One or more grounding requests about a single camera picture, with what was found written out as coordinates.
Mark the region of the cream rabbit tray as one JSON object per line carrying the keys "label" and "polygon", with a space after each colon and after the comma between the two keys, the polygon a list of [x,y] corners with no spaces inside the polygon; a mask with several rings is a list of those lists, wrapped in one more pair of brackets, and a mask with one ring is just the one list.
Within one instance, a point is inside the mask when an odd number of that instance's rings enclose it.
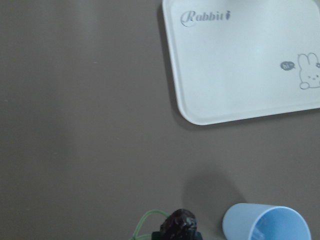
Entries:
{"label": "cream rabbit tray", "polygon": [[317,0],[164,0],[178,109],[195,125],[320,106]]}

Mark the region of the light blue plastic cup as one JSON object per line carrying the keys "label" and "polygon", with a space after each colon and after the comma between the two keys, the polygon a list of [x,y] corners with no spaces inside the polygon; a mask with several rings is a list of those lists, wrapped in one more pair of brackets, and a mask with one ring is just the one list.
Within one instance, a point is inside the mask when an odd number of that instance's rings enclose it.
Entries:
{"label": "light blue plastic cup", "polygon": [[222,220],[228,240],[310,240],[309,226],[297,211],[286,206],[237,203]]}

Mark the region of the dark cherry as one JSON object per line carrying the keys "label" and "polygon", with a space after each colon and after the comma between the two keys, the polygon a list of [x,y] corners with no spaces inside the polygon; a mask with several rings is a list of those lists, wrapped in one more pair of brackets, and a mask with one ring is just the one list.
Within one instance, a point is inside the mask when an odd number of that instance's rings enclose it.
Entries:
{"label": "dark cherry", "polygon": [[[160,225],[159,231],[151,234],[139,235],[140,230],[147,218],[154,214],[165,217],[165,221]],[[139,220],[131,240],[202,240],[202,234],[197,229],[195,215],[184,208],[175,210],[168,214],[163,210],[152,209],[147,211]]]}

